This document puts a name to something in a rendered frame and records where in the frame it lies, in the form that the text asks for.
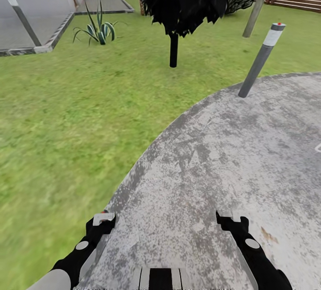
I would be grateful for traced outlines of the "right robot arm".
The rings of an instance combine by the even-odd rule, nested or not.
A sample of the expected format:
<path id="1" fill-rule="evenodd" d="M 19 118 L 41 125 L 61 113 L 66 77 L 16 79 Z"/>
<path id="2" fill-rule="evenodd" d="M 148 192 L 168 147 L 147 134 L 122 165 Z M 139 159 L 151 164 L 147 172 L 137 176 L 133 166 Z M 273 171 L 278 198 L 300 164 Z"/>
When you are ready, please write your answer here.
<path id="1" fill-rule="evenodd" d="M 223 230 L 230 230 L 237 244 L 237 254 L 248 279 L 255 290 L 292 290 L 288 277 L 266 258 L 260 243 L 248 231 L 251 209 L 231 209 L 231 217 L 216 212 Z"/>

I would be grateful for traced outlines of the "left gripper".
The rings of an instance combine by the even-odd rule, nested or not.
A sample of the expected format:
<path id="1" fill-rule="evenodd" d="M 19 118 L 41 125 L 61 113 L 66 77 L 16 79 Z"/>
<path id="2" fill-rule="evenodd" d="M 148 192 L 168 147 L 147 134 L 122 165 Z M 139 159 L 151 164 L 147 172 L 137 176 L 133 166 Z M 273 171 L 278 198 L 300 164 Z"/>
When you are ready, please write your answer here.
<path id="1" fill-rule="evenodd" d="M 112 220 L 105 220 L 99 225 L 94 225 L 93 221 L 88 221 L 86 224 L 86 234 L 95 232 L 101 238 L 104 234 L 110 234 L 111 230 L 115 227 L 116 216 Z"/>

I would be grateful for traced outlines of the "robot trunk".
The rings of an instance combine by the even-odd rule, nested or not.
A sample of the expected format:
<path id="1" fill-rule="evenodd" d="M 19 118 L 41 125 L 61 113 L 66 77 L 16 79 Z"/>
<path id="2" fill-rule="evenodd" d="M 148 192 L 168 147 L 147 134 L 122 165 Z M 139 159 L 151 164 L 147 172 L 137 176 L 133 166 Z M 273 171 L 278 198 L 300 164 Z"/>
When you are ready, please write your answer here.
<path id="1" fill-rule="evenodd" d="M 191 290 L 185 268 L 136 268 L 130 290 Z"/>

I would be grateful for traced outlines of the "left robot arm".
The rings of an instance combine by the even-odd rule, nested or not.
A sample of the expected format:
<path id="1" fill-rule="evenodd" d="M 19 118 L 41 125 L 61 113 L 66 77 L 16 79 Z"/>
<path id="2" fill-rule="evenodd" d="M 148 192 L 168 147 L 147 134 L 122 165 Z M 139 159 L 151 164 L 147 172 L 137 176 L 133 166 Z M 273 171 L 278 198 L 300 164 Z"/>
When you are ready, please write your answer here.
<path id="1" fill-rule="evenodd" d="M 58 260 L 51 271 L 27 290 L 71 290 L 76 287 L 96 259 L 99 238 L 115 227 L 114 213 L 95 214 L 86 224 L 86 236 L 69 255 Z"/>

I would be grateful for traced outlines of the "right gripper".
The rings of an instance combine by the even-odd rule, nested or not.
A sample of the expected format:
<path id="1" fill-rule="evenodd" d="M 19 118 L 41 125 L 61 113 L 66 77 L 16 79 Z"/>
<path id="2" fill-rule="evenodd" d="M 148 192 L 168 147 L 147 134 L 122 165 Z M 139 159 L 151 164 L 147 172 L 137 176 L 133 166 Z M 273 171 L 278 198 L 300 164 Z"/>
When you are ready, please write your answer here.
<path id="1" fill-rule="evenodd" d="M 233 237 L 234 237 L 234 231 L 239 228 L 242 228 L 247 232 L 249 232 L 248 231 L 249 222 L 247 217 L 241 217 L 240 218 L 241 222 L 234 222 L 231 220 L 231 217 L 222 217 L 219 215 L 218 212 L 216 212 L 215 214 L 217 217 L 218 224 L 222 227 L 223 230 L 227 230 L 227 231 L 230 230 Z"/>

